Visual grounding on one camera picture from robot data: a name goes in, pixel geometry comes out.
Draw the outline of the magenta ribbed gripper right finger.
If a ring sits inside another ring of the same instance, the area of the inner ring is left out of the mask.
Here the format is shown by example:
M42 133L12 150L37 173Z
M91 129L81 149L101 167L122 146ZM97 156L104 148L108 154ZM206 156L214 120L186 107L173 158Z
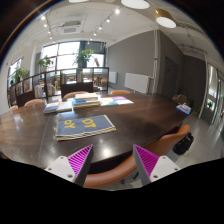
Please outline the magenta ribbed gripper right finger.
M157 156L136 144L133 156L143 186L180 170L167 156Z

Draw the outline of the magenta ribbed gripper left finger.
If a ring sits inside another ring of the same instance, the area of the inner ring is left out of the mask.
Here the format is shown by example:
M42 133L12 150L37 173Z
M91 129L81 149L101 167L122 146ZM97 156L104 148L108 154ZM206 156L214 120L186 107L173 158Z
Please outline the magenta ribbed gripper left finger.
M92 157L93 145L86 146L70 156L59 156L46 171L82 186L88 174Z

